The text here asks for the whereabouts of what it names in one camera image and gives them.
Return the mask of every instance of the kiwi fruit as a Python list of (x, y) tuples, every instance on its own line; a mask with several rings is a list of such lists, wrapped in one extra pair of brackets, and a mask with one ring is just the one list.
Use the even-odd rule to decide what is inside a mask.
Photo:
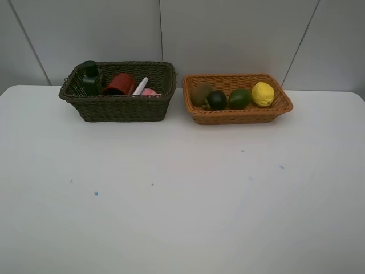
[(192, 103), (196, 107), (201, 107), (205, 103), (206, 97), (213, 91), (209, 83), (201, 83), (190, 95)]

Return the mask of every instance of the bottle cap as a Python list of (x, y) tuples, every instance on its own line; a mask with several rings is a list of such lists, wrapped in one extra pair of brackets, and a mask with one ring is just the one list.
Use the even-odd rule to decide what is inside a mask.
[(88, 77), (95, 77), (99, 74), (96, 62), (93, 60), (85, 61), (84, 68)]

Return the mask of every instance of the green fruit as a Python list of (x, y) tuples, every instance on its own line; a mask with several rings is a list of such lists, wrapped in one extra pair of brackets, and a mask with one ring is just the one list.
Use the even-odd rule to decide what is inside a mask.
[(209, 83), (200, 84), (195, 90), (192, 91), (190, 95), (193, 105), (196, 107), (201, 107), (205, 103), (205, 99), (208, 94), (212, 91), (213, 88)]
[(250, 102), (251, 93), (244, 88), (234, 90), (228, 99), (229, 108), (232, 110), (243, 110)]
[(224, 110), (226, 106), (226, 95), (220, 90), (214, 90), (206, 97), (203, 108), (207, 110)]

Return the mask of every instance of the yellow lemon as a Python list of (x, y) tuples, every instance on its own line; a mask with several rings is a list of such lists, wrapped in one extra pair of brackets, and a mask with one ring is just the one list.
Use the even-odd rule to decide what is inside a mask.
[(271, 85), (259, 82), (251, 92), (252, 100), (260, 107), (269, 107), (274, 100), (274, 89)]

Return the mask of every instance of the pink object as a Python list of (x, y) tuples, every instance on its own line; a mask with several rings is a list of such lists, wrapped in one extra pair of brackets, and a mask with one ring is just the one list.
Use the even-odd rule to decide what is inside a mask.
[(156, 93), (154, 90), (150, 89), (150, 88), (145, 88), (141, 95), (143, 96), (160, 96), (161, 94)]

